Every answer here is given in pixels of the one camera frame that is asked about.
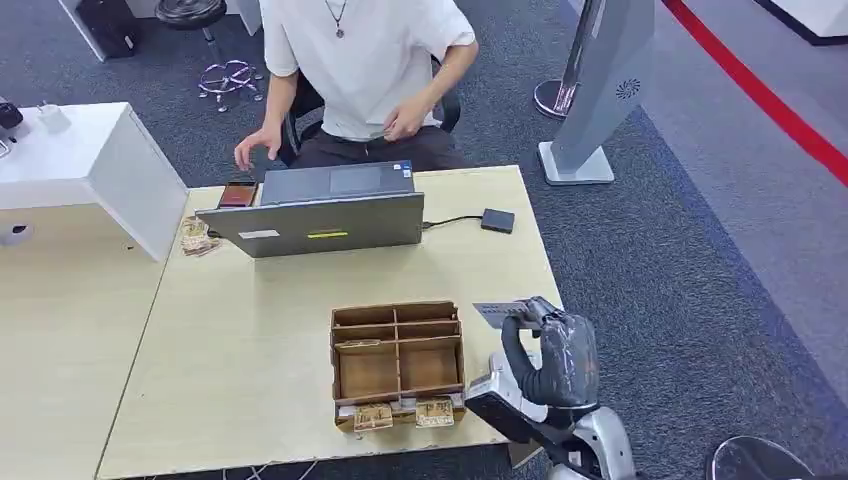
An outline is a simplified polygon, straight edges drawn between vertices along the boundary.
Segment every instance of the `man's arm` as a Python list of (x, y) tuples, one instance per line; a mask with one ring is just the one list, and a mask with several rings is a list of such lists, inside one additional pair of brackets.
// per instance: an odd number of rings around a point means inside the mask
[(265, 104), (265, 121), (262, 122), (262, 128), (275, 127), (278, 130), (280, 129), (283, 118), (294, 102), (298, 75), (298, 72), (287, 77), (271, 75), (271, 81), (268, 84), (268, 101)]
[(236, 165), (239, 170), (246, 171), (250, 163), (250, 150), (257, 145), (268, 147), (268, 160), (274, 160), (283, 144), (283, 118), (294, 102), (297, 93), (298, 72), (286, 77), (272, 74), (268, 83), (268, 101), (265, 103), (265, 120), (262, 127), (247, 136), (236, 146)]
[(442, 68), (439, 69), (427, 88), (399, 105), (386, 118), (383, 125), (386, 130), (386, 140), (393, 142), (418, 133), (424, 118), (433, 111), (436, 103), (459, 83), (459, 80), (474, 63), (479, 50), (480, 47), (476, 40), (469, 45), (448, 47)]

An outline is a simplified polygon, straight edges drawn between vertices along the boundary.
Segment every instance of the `dark pants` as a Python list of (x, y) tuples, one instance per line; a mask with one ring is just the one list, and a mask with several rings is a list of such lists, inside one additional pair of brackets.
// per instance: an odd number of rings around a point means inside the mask
[(417, 172), (463, 166), (462, 154), (456, 149), (450, 133), (439, 127), (422, 127), (415, 136), (396, 142), (387, 142), (382, 138), (370, 142), (353, 142), (321, 130), (304, 142), (291, 168), (400, 160), (411, 161), (412, 169)]

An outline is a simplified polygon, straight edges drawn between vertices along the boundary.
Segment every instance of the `man's hand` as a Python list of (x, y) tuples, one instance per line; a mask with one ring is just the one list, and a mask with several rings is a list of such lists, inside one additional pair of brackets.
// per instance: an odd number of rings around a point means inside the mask
[(243, 172), (249, 170), (253, 166), (250, 162), (250, 150), (257, 145), (268, 147), (268, 160), (274, 160), (277, 158), (277, 152), (280, 151), (282, 144), (283, 134), (279, 126), (277, 128), (263, 126), (248, 135), (236, 146), (236, 165)]
[(394, 142), (418, 133), (424, 118), (433, 111), (436, 100), (429, 90), (423, 90), (398, 105), (383, 123), (386, 141)]

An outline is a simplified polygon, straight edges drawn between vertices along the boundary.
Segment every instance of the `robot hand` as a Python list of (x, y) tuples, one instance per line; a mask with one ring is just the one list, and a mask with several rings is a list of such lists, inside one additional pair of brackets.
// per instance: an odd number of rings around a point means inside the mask
[[(507, 317), (501, 341), (524, 398), (554, 408), (591, 408), (598, 402), (595, 330), (579, 315), (569, 315), (542, 297), (522, 300), (525, 311)], [(539, 332), (542, 368), (536, 370), (521, 344), (521, 328)]]

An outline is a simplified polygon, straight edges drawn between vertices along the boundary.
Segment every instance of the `cardboard organizer tray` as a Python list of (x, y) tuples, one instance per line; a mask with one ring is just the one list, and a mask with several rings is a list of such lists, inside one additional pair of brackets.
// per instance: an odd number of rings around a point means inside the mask
[(334, 310), (331, 341), (339, 428), (352, 426), (355, 406), (373, 403), (391, 404), (401, 422), (414, 420), (419, 398), (450, 396), (454, 416), (464, 413), (462, 328), (452, 302)]

